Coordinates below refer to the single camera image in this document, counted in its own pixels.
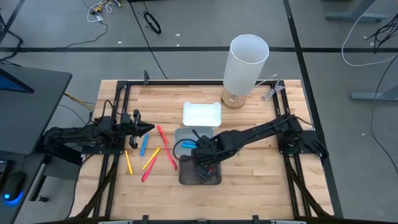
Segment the floor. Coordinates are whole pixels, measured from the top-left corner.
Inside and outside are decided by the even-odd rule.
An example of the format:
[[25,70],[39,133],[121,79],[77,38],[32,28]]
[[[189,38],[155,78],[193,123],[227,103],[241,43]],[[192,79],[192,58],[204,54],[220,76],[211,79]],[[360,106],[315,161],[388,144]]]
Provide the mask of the floor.
[[[85,0],[87,5],[97,1]],[[349,99],[351,91],[374,91],[388,63],[367,67],[350,67],[339,53],[352,22],[325,20],[327,11],[350,11],[360,1],[290,0],[298,39],[318,114],[322,123],[335,176],[338,195],[345,218],[398,222],[398,174],[386,154],[371,136],[371,104]],[[270,47],[294,48],[283,1],[276,0],[168,0],[147,1],[150,13],[162,26],[157,35],[146,28],[138,16],[151,47],[168,47],[155,56],[168,78],[222,78],[228,52],[220,50],[178,51],[177,47],[227,47],[239,34],[255,34]],[[139,13],[141,2],[132,4]],[[3,0],[0,13],[10,30],[24,39],[29,47],[64,47],[73,42],[95,39],[105,27],[86,21],[87,8],[82,0]],[[359,23],[347,41],[347,48],[370,48],[364,36],[374,33],[398,10],[395,0],[376,1],[369,12],[383,13],[388,18],[375,24]],[[108,33],[96,42],[81,44],[68,52],[19,53],[10,61],[25,67],[70,72],[67,89],[85,101],[95,101],[102,79],[141,79],[143,70],[151,79],[164,79],[153,56],[146,49],[131,8],[113,7],[103,13]],[[5,47],[15,47],[17,40],[9,34],[0,47],[0,57],[8,55]],[[398,47],[397,39],[383,47]],[[330,52],[311,52],[312,48],[330,48]],[[394,56],[391,53],[347,53],[351,63],[367,63]],[[381,91],[398,82],[393,76],[398,63],[392,65]],[[302,79],[297,55],[292,51],[272,51],[260,78],[278,73],[283,79]],[[64,98],[83,119],[85,109]],[[374,129],[376,136],[394,156],[398,153],[398,107],[395,103],[376,103]],[[81,121],[65,108],[59,108],[49,126],[81,126]],[[74,181],[48,179],[41,194],[47,203],[25,203],[16,223],[61,220],[72,204]]]

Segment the white plastic container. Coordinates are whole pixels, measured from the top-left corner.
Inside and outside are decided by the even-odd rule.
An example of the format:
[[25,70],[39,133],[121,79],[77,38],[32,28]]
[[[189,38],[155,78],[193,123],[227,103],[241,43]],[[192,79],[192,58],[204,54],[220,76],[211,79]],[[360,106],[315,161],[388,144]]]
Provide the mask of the white plastic container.
[[185,126],[209,126],[218,128],[221,124],[221,105],[185,102],[182,123]]
[[268,55],[267,43],[258,36],[244,34],[233,39],[225,67],[224,87],[234,95],[248,95]]

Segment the wooden table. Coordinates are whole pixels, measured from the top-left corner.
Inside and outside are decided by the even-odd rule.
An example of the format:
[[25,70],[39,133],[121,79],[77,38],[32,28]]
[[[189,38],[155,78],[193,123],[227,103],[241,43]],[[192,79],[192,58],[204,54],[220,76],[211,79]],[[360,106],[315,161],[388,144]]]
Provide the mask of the wooden table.
[[[101,115],[105,100],[113,101],[116,83],[116,80],[101,82],[95,116]],[[291,113],[310,121],[300,80],[286,80],[285,85]],[[255,88],[241,109],[229,110],[222,106],[222,124],[215,133],[231,129],[244,130],[275,119],[273,101],[260,99],[260,95],[268,89],[268,86]],[[161,124],[170,142],[169,148],[172,148],[174,131],[183,127],[184,102],[218,102],[222,90],[222,86],[214,85],[133,86],[127,112],[132,114],[134,109],[139,109],[143,121]],[[303,123],[302,126],[303,129],[311,128]],[[140,147],[142,140],[137,141]],[[149,215],[151,220],[250,220],[253,215],[259,215],[260,219],[293,218],[283,157],[275,136],[248,144],[239,154],[222,162],[222,183],[212,186],[181,185],[178,172],[172,169],[164,150],[159,153],[150,176],[142,183],[142,166],[154,150],[163,145],[156,129],[149,132],[144,157],[139,157],[140,149],[133,150],[126,142],[134,175],[129,175],[126,158],[122,154],[111,219],[140,220],[143,215]],[[93,156],[81,168],[72,216],[84,207],[96,190],[102,157]],[[318,156],[302,154],[300,158],[307,188],[318,203],[333,214]],[[303,215],[301,196],[296,191],[300,214]],[[103,213],[105,200],[102,200],[102,204]]]

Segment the red marker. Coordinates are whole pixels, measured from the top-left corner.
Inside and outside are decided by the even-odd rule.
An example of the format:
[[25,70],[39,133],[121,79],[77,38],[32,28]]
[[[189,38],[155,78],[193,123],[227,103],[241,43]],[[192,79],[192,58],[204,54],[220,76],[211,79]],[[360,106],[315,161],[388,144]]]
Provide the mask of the red marker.
[[166,138],[166,135],[164,134],[164,132],[163,132],[163,130],[162,130],[162,127],[161,127],[160,125],[157,125],[156,128],[159,130],[160,134],[162,135],[162,139],[163,139],[163,141],[164,141],[164,144],[165,144],[165,145],[168,145],[169,142],[168,142],[168,140],[167,140],[167,138]]
[[148,177],[148,175],[149,175],[149,173],[150,173],[150,170],[152,169],[152,167],[153,167],[154,164],[155,164],[156,158],[157,158],[157,156],[155,156],[155,158],[150,162],[147,171],[146,171],[145,174],[142,176],[142,179],[141,179],[142,182],[145,182],[145,180],[147,179],[147,177]]
[[170,162],[172,163],[172,166],[174,167],[175,170],[177,170],[177,165],[174,162],[174,160],[172,159],[172,156],[170,156],[169,150],[167,149],[167,146],[164,147],[164,150],[166,150],[166,153],[169,157]]

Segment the computer mouse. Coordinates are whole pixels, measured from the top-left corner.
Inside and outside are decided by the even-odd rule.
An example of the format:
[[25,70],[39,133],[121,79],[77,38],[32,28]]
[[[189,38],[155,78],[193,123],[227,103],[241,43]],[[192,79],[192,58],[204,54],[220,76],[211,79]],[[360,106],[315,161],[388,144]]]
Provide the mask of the computer mouse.
[[18,198],[24,186],[25,177],[25,172],[18,171],[11,173],[4,184],[2,197],[9,202]]

